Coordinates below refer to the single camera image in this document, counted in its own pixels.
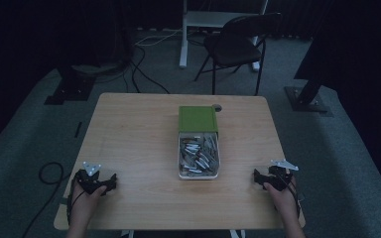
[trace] green box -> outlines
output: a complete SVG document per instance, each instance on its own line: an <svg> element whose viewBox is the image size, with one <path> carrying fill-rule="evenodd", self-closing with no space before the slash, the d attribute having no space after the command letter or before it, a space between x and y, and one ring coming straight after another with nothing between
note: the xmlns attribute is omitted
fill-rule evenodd
<svg viewBox="0 0 381 238"><path fill-rule="evenodd" d="M213 106L179 108L178 162L181 179L217 178L220 159Z"/></svg>
<svg viewBox="0 0 381 238"><path fill-rule="evenodd" d="M179 107L179 132L216 132L215 108L212 106Z"/></svg>

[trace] desk leg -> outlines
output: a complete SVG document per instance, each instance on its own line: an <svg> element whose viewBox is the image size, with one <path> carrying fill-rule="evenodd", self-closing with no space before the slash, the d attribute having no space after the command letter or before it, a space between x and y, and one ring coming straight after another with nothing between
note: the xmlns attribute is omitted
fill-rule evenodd
<svg viewBox="0 0 381 238"><path fill-rule="evenodd" d="M180 68L187 67L187 59L188 59L188 1L184 0L184 16L183 16L183 26L182 26L182 48L181 48L181 59L179 62Z"/></svg>

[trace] gray carpet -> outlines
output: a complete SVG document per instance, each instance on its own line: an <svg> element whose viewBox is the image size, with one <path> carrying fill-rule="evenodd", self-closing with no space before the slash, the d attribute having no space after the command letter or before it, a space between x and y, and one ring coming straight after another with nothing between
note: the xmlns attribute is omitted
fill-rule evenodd
<svg viewBox="0 0 381 238"><path fill-rule="evenodd" d="M153 34L167 33L141 32L138 37ZM190 37L202 40L201 36ZM210 94L210 74L193 81L206 56L204 48L190 45L188 67L180 69L180 45L179 38L171 38L144 47L146 56L140 68L171 93ZM269 102L286 158L301 168L296 177L306 197L302 202L305 232L309 237L381 237L381 178L336 93L328 88L319 92L331 111L326 115L293 111L285 94L285 86L303 87L306 83L293 80L293 76L309 45L299 40L269 39L260 89ZM134 63L141 56L137 50ZM90 67L81 68L90 71ZM248 66L230 72L218 74L217 94L252 95L256 73ZM138 72L135 77L142 93L165 93ZM135 92L129 68L124 76L98 77L87 101L44 105L60 79L55 70L44 77L0 135L0 237L22 237L53 193L54 184L39 180L44 164L58 162L63 165L64 175L70 172L98 96L102 92ZM79 122L82 126L75 135ZM59 176L56 166L43 171L47 181ZM53 220L66 184L64 180L27 237L65 236L54 228ZM248 230L246 234L249 238L284 237L282 230ZM119 231L89 232L91 238L119 236Z"/></svg>

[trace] human hand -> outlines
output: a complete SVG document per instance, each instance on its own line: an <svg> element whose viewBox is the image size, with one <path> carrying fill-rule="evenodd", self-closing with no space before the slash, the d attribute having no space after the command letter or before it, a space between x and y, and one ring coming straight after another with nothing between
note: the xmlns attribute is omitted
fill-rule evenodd
<svg viewBox="0 0 381 238"><path fill-rule="evenodd" d="M283 218L298 218L295 198L288 188L278 191L267 182L264 182L264 186L269 191L278 212ZM289 187L296 192L296 179L294 177L292 177Z"/></svg>
<svg viewBox="0 0 381 238"><path fill-rule="evenodd" d="M66 237L84 237L89 220L97 208L98 200L107 186L101 186L93 194L88 194L81 185L73 183L70 225Z"/></svg>
<svg viewBox="0 0 381 238"><path fill-rule="evenodd" d="M275 207L281 215L286 229L286 237L305 237L302 227L299 223L299 214L296 207L296 200L289 188L296 192L296 179L292 177L289 187L282 191L276 190L271 184L264 182L265 188L269 191Z"/></svg>

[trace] chair leg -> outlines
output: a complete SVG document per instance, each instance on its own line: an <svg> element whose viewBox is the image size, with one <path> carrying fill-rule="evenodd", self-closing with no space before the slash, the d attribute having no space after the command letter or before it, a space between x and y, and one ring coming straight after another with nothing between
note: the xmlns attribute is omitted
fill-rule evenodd
<svg viewBox="0 0 381 238"><path fill-rule="evenodd" d="M215 60L212 60L212 95L215 95Z"/></svg>
<svg viewBox="0 0 381 238"><path fill-rule="evenodd" d="M259 85L261 84L261 75L262 75L262 67L263 67L261 63L263 63L263 61L259 61L258 81L256 82L255 96L258 95Z"/></svg>
<svg viewBox="0 0 381 238"><path fill-rule="evenodd" d="M205 65L206 65L206 63L208 62L208 59L209 59L209 55L206 56L205 61L203 62L202 67L199 69L199 72L197 73L197 76L196 76L196 78L194 79L194 81L197 81L197 79L199 78L199 75L200 75L200 73L203 71L203 69L205 68Z"/></svg>
<svg viewBox="0 0 381 238"><path fill-rule="evenodd" d="M241 67L241 65L237 66L237 67L234 69L233 73L236 72L240 67Z"/></svg>

